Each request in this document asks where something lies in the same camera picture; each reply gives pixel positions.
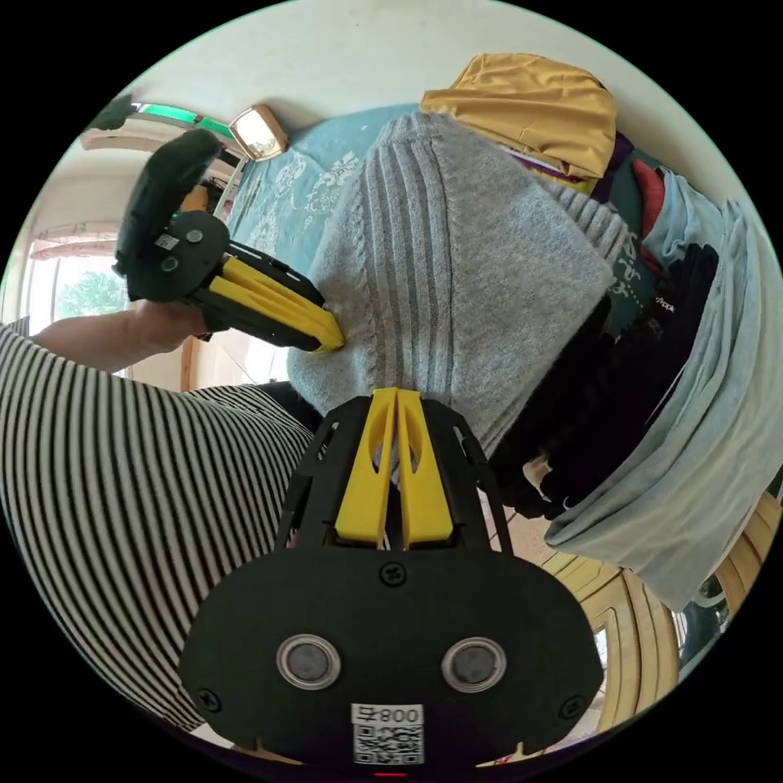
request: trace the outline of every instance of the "blue bed sheet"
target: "blue bed sheet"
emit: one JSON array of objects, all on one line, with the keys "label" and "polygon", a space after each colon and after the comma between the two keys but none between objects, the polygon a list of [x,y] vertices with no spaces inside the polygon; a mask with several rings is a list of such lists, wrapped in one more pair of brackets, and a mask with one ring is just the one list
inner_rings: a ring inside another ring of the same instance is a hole
[{"label": "blue bed sheet", "polygon": [[381,129],[417,104],[402,104],[324,120],[290,138],[270,161],[250,163],[234,200],[232,239],[307,274],[344,183]]}]

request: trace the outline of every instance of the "label sticker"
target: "label sticker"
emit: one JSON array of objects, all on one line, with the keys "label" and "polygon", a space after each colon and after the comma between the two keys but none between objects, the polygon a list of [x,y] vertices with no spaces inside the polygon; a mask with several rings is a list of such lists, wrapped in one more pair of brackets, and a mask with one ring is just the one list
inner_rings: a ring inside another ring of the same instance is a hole
[{"label": "label sticker", "polygon": [[421,704],[351,704],[357,764],[424,764]]},{"label": "label sticker", "polygon": [[163,250],[173,250],[179,244],[179,239],[170,234],[161,234],[155,240],[155,244],[158,247],[162,247]]}]

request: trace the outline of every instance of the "hand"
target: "hand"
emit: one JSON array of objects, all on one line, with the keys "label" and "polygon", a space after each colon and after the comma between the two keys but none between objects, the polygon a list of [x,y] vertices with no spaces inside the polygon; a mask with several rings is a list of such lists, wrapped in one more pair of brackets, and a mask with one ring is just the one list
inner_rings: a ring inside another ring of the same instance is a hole
[{"label": "hand", "polygon": [[201,311],[180,302],[140,302],[132,311],[136,333],[156,353],[175,351],[194,334],[207,331]]}]

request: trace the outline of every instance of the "yellow cloth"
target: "yellow cloth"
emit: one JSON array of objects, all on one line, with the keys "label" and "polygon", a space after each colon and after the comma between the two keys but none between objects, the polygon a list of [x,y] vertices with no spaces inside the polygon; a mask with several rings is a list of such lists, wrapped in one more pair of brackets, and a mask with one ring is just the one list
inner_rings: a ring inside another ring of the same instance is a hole
[{"label": "yellow cloth", "polygon": [[477,55],[448,90],[426,92],[421,109],[583,179],[604,176],[614,150],[617,108],[606,88],[540,55]]}]

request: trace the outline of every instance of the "red cloth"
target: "red cloth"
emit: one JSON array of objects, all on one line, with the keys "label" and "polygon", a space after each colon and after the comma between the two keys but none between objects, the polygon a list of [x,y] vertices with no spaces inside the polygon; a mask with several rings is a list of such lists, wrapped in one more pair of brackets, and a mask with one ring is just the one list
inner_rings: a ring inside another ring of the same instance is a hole
[{"label": "red cloth", "polygon": [[[642,235],[639,239],[644,241],[663,209],[666,187],[663,184],[661,172],[657,169],[651,169],[644,161],[634,158],[630,163],[630,168],[634,172],[636,184],[642,194]],[[660,263],[646,247],[642,247],[642,260],[656,274],[662,274],[663,269]]]}]

